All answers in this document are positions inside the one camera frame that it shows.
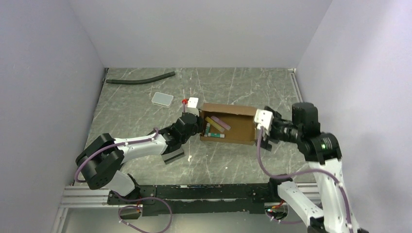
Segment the yellow glue stick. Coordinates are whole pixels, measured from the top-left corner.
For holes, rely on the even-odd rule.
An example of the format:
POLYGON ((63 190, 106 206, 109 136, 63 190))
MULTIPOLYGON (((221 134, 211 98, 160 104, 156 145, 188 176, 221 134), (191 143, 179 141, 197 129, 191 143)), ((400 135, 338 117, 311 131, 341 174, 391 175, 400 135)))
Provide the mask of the yellow glue stick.
POLYGON ((205 121, 209 123, 211 126, 213 126, 214 128, 216 128, 221 133, 225 131, 225 128, 223 126, 219 125, 216 121, 212 120, 210 117, 207 116, 205 118, 205 121))

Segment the pink eraser bar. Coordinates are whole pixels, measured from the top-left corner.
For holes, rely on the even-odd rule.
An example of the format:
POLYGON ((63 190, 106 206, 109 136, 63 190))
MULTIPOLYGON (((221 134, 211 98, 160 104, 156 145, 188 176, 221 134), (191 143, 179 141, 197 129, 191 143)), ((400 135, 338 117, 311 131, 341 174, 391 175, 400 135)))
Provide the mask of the pink eraser bar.
POLYGON ((218 123, 220 126, 222 126, 225 130, 230 130, 231 129, 231 126, 229 126, 227 123, 225 123, 224 121, 222 121, 218 117, 212 116, 211 119, 214 120, 216 123, 218 123))

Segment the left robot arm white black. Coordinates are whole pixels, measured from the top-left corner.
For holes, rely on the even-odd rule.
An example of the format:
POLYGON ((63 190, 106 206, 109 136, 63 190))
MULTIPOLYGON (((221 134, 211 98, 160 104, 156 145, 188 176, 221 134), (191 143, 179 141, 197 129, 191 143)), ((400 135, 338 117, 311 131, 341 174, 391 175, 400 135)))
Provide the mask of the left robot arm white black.
POLYGON ((113 138, 108 133, 97 137, 75 160, 75 181, 87 183, 91 190, 108 188, 128 204, 140 196, 140 187, 132 175, 121 172, 124 163, 149 155, 160 155, 168 164, 184 156, 182 145, 202 131, 204 120, 183 113, 175 123, 154 128, 145 136, 113 138))

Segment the green white glue stick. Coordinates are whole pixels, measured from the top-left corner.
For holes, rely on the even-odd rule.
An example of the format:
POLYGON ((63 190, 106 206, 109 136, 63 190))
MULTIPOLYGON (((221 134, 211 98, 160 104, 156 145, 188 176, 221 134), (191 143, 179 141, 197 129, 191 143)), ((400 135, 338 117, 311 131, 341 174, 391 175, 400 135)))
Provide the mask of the green white glue stick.
POLYGON ((210 132, 210 127, 211 127, 210 123, 207 123, 206 124, 206 129, 205 129, 205 136, 208 136, 208 134, 210 132))
POLYGON ((223 134, 223 133, 208 133, 208 134, 205 134, 204 137, 225 138, 225 134, 223 134))

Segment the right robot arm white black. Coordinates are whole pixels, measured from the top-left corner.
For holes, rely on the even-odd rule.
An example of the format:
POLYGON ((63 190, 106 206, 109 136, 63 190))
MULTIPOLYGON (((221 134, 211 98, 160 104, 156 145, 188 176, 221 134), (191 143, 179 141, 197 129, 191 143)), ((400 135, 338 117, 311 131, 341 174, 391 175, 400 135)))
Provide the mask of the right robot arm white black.
POLYGON ((356 220, 343 179, 342 153, 337 138, 321 131, 318 109, 309 102, 292 105, 292 119, 266 106, 254 116, 257 126, 257 160, 273 184, 268 196, 284 201, 300 217, 309 233, 365 233, 356 220), (269 141, 295 143, 309 169, 273 175, 263 165, 261 148, 269 141), (322 206, 311 201, 293 181, 294 176, 313 174, 322 206))

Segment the brown cardboard paper box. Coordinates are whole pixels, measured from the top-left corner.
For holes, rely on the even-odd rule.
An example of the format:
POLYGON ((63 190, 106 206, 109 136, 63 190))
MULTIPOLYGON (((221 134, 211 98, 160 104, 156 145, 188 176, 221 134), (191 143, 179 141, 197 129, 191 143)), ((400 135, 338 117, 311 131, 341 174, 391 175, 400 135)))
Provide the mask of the brown cardboard paper box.
MULTIPOLYGON (((257 108, 242 105, 229 105, 219 103, 205 103, 200 108, 204 119, 216 116, 229 126, 230 130, 225 130, 225 138, 204 137, 207 122, 205 121, 204 134, 200 135, 201 141, 221 142, 231 144, 253 145, 256 140, 256 125, 254 116, 257 108)), ((213 126, 209 133, 221 133, 213 126)))

